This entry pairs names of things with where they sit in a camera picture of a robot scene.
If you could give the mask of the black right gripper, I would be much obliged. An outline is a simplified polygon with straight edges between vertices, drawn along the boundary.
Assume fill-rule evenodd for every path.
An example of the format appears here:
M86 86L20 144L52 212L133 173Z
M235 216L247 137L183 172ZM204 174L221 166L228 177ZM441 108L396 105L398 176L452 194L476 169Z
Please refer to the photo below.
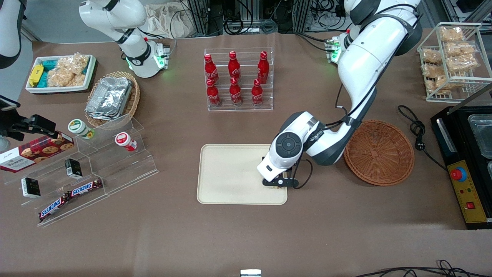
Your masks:
M23 117L18 114L1 114L0 135L22 141L24 133L38 133L51 138L58 138L56 123L40 115Z

